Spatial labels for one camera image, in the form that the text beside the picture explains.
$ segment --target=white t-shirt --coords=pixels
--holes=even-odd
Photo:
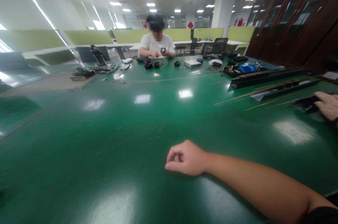
[[[166,34],[163,34],[162,41],[156,41],[151,33],[144,35],[141,40],[141,47],[149,51],[157,51],[159,54],[161,54],[162,48],[165,48],[167,52],[175,52],[173,40]]]

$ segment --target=red diamond sign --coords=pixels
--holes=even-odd
[[[192,29],[192,28],[194,28],[194,25],[193,25],[193,23],[192,23],[192,22],[190,22],[190,23],[188,24],[188,28],[189,28],[189,29]]]

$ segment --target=person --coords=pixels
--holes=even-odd
[[[164,21],[158,15],[149,15],[146,19],[150,32],[142,37],[140,54],[142,57],[173,58],[176,56],[173,40],[163,34]]]
[[[329,120],[338,118],[338,97],[323,92],[316,105]],[[338,223],[338,208],[287,175],[267,166],[208,153],[189,140],[173,146],[165,168],[190,176],[209,173],[236,190],[273,223]]]

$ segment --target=green tabletop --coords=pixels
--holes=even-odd
[[[117,82],[125,84],[111,85],[120,72],[68,92],[0,143],[0,223],[263,222],[221,181],[164,169],[170,147],[185,139],[273,167],[324,196],[338,191],[337,131],[320,117],[290,105],[245,112],[260,104],[250,97],[214,105],[273,82],[235,90],[212,85],[230,78],[204,68],[132,62]],[[273,104],[336,89],[321,82]]]

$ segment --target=fingers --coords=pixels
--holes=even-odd
[[[316,92],[315,96],[322,100],[323,103],[329,103],[332,100],[332,96],[324,92]]]
[[[165,169],[166,170],[169,170],[169,171],[176,171],[176,172],[183,172],[184,170],[184,164],[182,162],[174,162],[174,161],[171,161],[171,162],[168,162],[166,165],[165,165]]]
[[[167,156],[167,163],[173,160],[175,154],[183,154],[182,144],[171,147]]]
[[[322,109],[325,106],[325,104],[321,101],[315,102],[314,104],[317,105],[319,109]]]

